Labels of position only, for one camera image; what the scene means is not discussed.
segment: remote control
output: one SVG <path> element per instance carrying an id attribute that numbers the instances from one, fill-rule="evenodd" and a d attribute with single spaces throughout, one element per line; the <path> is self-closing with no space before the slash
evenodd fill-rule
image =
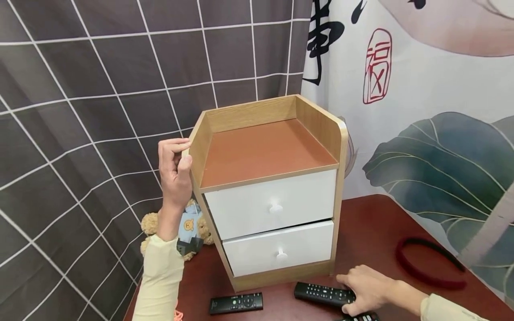
<path id="1" fill-rule="evenodd" d="M 209 314 L 222 314 L 262 310 L 262 292 L 211 299 Z"/>
<path id="2" fill-rule="evenodd" d="M 296 283 L 295 298 L 324 303 L 335 307 L 355 301 L 355 293 L 352 290 L 341 290 L 319 286 L 316 284 Z"/>
<path id="3" fill-rule="evenodd" d="M 375 312 L 362 313 L 357 316 L 347 315 L 345 318 L 337 321 L 380 321 Z"/>

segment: sleeve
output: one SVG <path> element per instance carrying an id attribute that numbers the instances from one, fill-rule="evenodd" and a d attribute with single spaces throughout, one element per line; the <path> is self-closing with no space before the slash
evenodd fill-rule
<path id="1" fill-rule="evenodd" d="M 165 242 L 150 237 L 143 263 L 143 278 L 132 321 L 173 320 L 182 280 L 184 259 L 177 251 L 177 241 Z"/>
<path id="2" fill-rule="evenodd" d="M 432 294 L 421 302 L 421 321 L 487 321 L 463 307 Z"/>

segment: black calligraphy character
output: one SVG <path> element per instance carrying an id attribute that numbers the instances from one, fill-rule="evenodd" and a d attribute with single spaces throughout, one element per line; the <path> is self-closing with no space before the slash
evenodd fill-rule
<path id="1" fill-rule="evenodd" d="M 360 0 L 359 4 L 355 7 L 354 12 L 352 13 L 352 24 L 356 24 L 357 21 L 359 21 L 360 14 L 364 10 L 364 7 L 368 4 L 366 1 L 366 3 L 362 5 L 362 1 L 363 0 Z"/>
<path id="2" fill-rule="evenodd" d="M 412 2 L 414 3 L 414 6 L 416 9 L 423 9 L 423 7 L 427 4 L 427 0 L 409 0 L 408 3 Z"/>
<path id="3" fill-rule="evenodd" d="M 321 18 L 328 17 L 328 6 L 331 2 L 332 0 L 328 0 L 327 4 L 320 8 L 320 0 L 314 0 L 314 15 L 310 18 L 310 21 L 315 21 L 316 27 L 309 32 L 307 41 L 310 42 L 307 44 L 307 50 L 310 51 L 309 58 L 316 58 L 318 77 L 315 79 L 304 78 L 303 80 L 317 86 L 321 82 L 321 55 L 327 53 L 329 46 L 339 39 L 344 32 L 344 24 L 339 21 L 329 21 L 321 24 Z M 325 30 L 328 30 L 328 36 L 322 33 Z"/>

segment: cabinet top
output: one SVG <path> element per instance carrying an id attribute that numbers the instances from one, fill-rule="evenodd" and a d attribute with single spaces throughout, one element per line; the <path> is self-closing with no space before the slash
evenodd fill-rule
<path id="1" fill-rule="evenodd" d="M 214 133 L 200 188 L 337 164 L 297 119 L 290 119 Z"/>
<path id="2" fill-rule="evenodd" d="M 206 193 L 346 164 L 343 121 L 300 95 L 206 110 L 182 152 L 193 156 L 195 186 Z"/>

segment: drawer knob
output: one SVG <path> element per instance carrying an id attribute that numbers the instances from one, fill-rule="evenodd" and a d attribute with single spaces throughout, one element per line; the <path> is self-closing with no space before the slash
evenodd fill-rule
<path id="1" fill-rule="evenodd" d="M 277 254 L 277 259 L 278 260 L 283 260 L 283 259 L 286 259 L 287 258 L 287 254 L 284 253 L 284 251 L 282 251 L 282 249 L 279 249 L 279 253 Z"/>
<path id="2" fill-rule="evenodd" d="M 271 214 L 277 214 L 277 213 L 280 213 L 282 212 L 282 206 L 278 205 L 278 204 L 273 204 L 270 208 L 269 208 L 269 212 Z"/>

